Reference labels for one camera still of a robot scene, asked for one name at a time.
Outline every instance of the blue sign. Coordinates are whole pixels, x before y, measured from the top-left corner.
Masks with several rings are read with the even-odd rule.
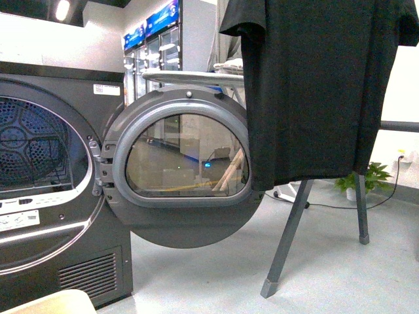
[[[147,19],[145,36],[151,36],[179,19],[179,0],[170,1],[162,10]]]
[[[124,50],[127,50],[139,44],[145,38],[144,25],[140,25],[133,33],[124,36]]]

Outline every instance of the gray floor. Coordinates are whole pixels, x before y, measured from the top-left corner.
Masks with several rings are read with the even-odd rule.
[[[384,199],[367,197],[368,205]],[[354,206],[321,180],[309,201]],[[168,249],[133,235],[132,297],[98,313],[419,313],[419,205],[393,199],[369,209],[368,245],[358,242],[356,210],[310,206],[279,291],[261,297],[290,210],[265,197],[241,230],[199,249]]]

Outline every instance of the glass porthole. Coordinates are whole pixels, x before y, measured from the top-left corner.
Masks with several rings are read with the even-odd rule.
[[[125,174],[129,187],[143,197],[227,197],[244,188],[249,165],[242,144],[220,122],[178,114],[140,134]]]

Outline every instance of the label sticker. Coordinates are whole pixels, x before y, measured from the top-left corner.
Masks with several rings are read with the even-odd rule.
[[[93,84],[93,93],[96,95],[120,96],[120,87],[111,85]]]
[[[37,224],[40,224],[38,210],[0,216],[0,232]]]

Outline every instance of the power cord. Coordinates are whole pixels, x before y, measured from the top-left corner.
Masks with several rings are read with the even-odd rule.
[[[396,190],[396,188],[397,188],[397,182],[398,182],[398,180],[399,180],[399,173],[400,173],[400,160],[401,160],[401,159],[403,159],[403,157],[404,157],[404,156],[399,156],[399,157],[398,157],[398,159],[397,159],[397,175],[396,175],[396,177],[395,177],[394,189],[393,189],[392,194],[391,194],[388,198],[386,198],[384,201],[381,201],[380,203],[378,203],[378,204],[376,204],[376,205],[374,205],[374,206],[367,207],[367,209],[371,209],[371,208],[374,208],[374,207],[380,206],[380,205],[382,205],[383,203],[386,203],[386,202],[387,202],[390,198],[392,198],[392,197],[393,197],[393,195],[394,195],[394,193],[395,193],[395,190]],[[276,200],[276,201],[283,201],[283,202],[285,202],[285,203],[292,203],[291,201],[287,201],[287,200],[280,200],[279,198],[275,198],[274,196],[271,196],[271,195],[267,194],[266,192],[265,192],[265,195],[267,195],[269,198],[272,198],[272,199],[274,199],[274,200]],[[310,205],[323,206],[323,207],[336,208],[336,209],[357,209],[357,207],[338,207],[338,206],[331,206],[331,205],[325,205],[325,204],[313,204],[313,203],[311,203]]]

